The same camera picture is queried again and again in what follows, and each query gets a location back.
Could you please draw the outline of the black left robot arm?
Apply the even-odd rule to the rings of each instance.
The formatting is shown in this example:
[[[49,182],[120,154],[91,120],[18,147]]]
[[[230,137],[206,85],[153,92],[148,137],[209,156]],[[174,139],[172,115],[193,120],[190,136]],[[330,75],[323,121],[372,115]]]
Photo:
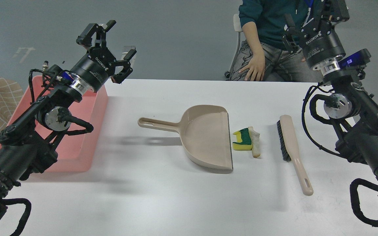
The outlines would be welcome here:
[[[14,122],[0,132],[0,220],[9,205],[23,204],[25,210],[12,233],[19,236],[31,213],[31,203],[25,198],[7,199],[13,187],[19,187],[31,173],[44,173],[57,162],[56,148],[64,136],[91,133],[93,125],[72,115],[69,106],[81,102],[87,91],[97,93],[104,83],[121,84],[133,71],[131,59],[136,54],[130,49],[118,60],[107,47],[106,33],[116,24],[90,23],[78,36],[76,43],[86,54],[70,70],[57,65],[39,70],[43,90],[34,95],[30,70],[31,104]]]

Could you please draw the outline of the person's bare hand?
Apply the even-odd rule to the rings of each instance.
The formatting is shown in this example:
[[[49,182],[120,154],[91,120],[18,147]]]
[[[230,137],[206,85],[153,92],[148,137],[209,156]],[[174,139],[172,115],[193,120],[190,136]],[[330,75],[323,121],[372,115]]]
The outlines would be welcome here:
[[[249,63],[239,70],[240,74],[245,73],[244,81],[260,82],[264,78],[265,57],[264,53],[255,53]]]

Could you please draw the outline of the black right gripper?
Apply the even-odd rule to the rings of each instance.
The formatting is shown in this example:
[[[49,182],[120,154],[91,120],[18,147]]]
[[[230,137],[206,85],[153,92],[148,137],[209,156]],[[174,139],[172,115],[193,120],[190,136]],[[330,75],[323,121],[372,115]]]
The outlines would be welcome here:
[[[343,58],[346,53],[335,32],[335,26],[350,19],[345,0],[317,0],[313,5],[313,19],[300,30],[290,14],[284,14],[286,28],[282,36],[290,54],[303,50],[310,69],[331,58]],[[294,40],[300,39],[300,47]]]

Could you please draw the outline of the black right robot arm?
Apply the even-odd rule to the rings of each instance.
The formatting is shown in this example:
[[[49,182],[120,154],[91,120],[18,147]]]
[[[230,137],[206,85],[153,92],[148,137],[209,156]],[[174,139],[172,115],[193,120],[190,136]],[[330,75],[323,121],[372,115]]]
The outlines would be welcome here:
[[[372,169],[378,181],[378,105],[363,87],[364,68],[371,54],[362,49],[346,56],[335,32],[335,25],[349,20],[343,0],[323,0],[319,15],[313,15],[313,3],[300,28],[290,14],[285,14],[282,41],[291,54],[302,49],[303,56],[312,70],[319,70],[323,79],[311,86],[303,100],[302,124],[307,137],[320,150],[342,157],[350,163],[362,163]],[[338,137],[336,152],[317,143],[309,134],[305,122],[305,107],[311,116],[331,125]],[[378,220],[364,216],[360,208],[358,186],[378,192],[378,184],[357,178],[350,184],[350,202],[354,215],[365,224],[378,227]]]

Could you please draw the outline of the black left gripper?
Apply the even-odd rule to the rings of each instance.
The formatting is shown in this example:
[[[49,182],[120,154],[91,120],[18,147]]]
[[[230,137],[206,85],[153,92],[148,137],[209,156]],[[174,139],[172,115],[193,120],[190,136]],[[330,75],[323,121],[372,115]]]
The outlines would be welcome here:
[[[86,49],[86,54],[72,67],[71,74],[90,85],[93,92],[98,92],[111,76],[111,81],[121,84],[132,72],[131,60],[137,53],[130,49],[122,60],[115,61],[115,56],[107,48],[106,33],[116,24],[109,20],[106,24],[90,23],[76,39],[76,43]],[[96,35],[93,47],[93,35]],[[116,67],[122,70],[114,74]]]

